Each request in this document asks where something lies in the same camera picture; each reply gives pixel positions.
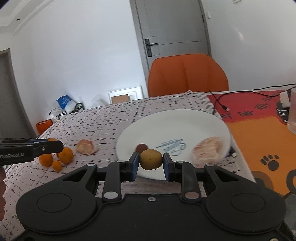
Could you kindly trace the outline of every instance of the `orange box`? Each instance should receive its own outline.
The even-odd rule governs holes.
[[[43,132],[45,132],[50,126],[52,126],[52,120],[45,120],[40,121],[36,124],[36,128],[38,130],[38,133],[41,135]]]
[[[118,95],[118,96],[113,96],[111,97],[112,104],[118,104],[118,103],[123,103],[130,101],[129,95]]]

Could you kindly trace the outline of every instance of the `paw print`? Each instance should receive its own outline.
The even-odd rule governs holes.
[[[274,160],[274,158],[278,160],[279,156],[278,155],[274,155],[274,157],[272,155],[268,155],[268,157],[264,156],[263,159],[261,159],[261,163],[263,165],[267,165],[269,170],[276,171],[279,168],[279,163],[276,160]]]

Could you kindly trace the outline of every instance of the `black cable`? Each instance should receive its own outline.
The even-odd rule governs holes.
[[[229,111],[229,109],[227,108],[227,106],[223,105],[220,103],[220,101],[216,98],[216,96],[213,94],[212,91],[209,90],[209,92],[212,94],[212,96],[214,96],[214,98],[216,99],[216,101],[219,103],[219,105],[226,111]]]
[[[233,92],[228,92],[228,93],[225,93],[225,94],[220,95],[218,98],[215,97],[216,101],[215,101],[215,103],[214,103],[214,109],[213,109],[212,114],[215,114],[215,112],[216,112],[216,109],[215,109],[216,104],[217,104],[217,102],[220,102],[220,99],[221,99],[223,96],[225,96],[225,95],[229,95],[229,94],[235,94],[235,93],[243,93],[243,92],[251,92],[251,93],[259,94],[259,95],[266,96],[266,97],[277,97],[277,96],[280,95],[280,94],[277,94],[277,95],[265,95],[265,94],[262,94],[262,93],[259,93],[259,92],[255,92],[255,91],[233,91]]]
[[[264,89],[268,89],[268,88],[285,87],[285,86],[289,86],[289,85],[296,85],[296,83],[295,84],[287,84],[287,85],[275,85],[275,86],[269,86],[269,87],[264,87],[264,88],[261,88],[261,89],[253,89],[253,90],[264,90]]]

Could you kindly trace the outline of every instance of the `white plate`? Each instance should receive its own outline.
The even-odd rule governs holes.
[[[231,135],[227,125],[211,114],[199,110],[167,110],[148,115],[126,128],[116,143],[118,160],[128,160],[138,144],[146,144],[161,154],[168,152],[173,161],[191,162],[193,148],[209,137],[220,137],[221,158],[228,155]],[[146,171],[140,165],[138,175],[165,180],[163,167]]]

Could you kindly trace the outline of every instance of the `door frame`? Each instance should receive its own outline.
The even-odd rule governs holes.
[[[19,91],[18,91],[18,88],[17,88],[17,84],[16,84],[16,81],[15,81],[15,75],[14,75],[14,72],[13,72],[13,67],[12,67],[12,60],[11,60],[11,54],[10,54],[10,48],[6,49],[6,50],[3,50],[3,51],[0,51],[0,58],[1,57],[5,57],[7,56],[7,59],[8,59],[8,79],[13,83],[13,90],[12,90],[12,94],[14,97],[16,97],[16,100],[17,100],[17,109],[22,117],[22,119],[25,121],[24,124],[26,126],[26,129],[27,129],[27,132],[29,133],[30,137],[31,138],[36,138],[37,135],[29,121],[29,118],[27,116],[27,113],[25,111],[25,108],[22,104],[22,100],[21,100],[21,97],[20,97],[20,94],[19,94]]]
[[[203,17],[203,22],[204,22],[204,27],[205,27],[205,36],[206,36],[206,40],[207,40],[208,53],[209,53],[209,56],[212,57],[212,51],[211,51],[211,45],[210,45],[210,37],[209,37],[208,28],[207,28],[207,20],[206,20],[206,17],[205,17],[205,10],[204,10],[203,4],[202,4],[202,0],[197,0],[197,1],[199,2],[200,11],[201,11],[201,14],[202,14],[202,17]],[[148,58],[147,58],[147,53],[146,53],[146,49],[145,49],[143,32],[142,32],[141,24],[140,24],[140,17],[138,15],[136,0],[130,0],[130,5],[131,5],[131,12],[132,12],[132,15],[133,15],[133,22],[134,22],[134,25],[135,25],[136,36],[137,36],[137,41],[138,41],[138,46],[139,46],[143,71],[144,71],[144,75],[145,75],[146,85],[148,85],[149,64],[148,64]]]

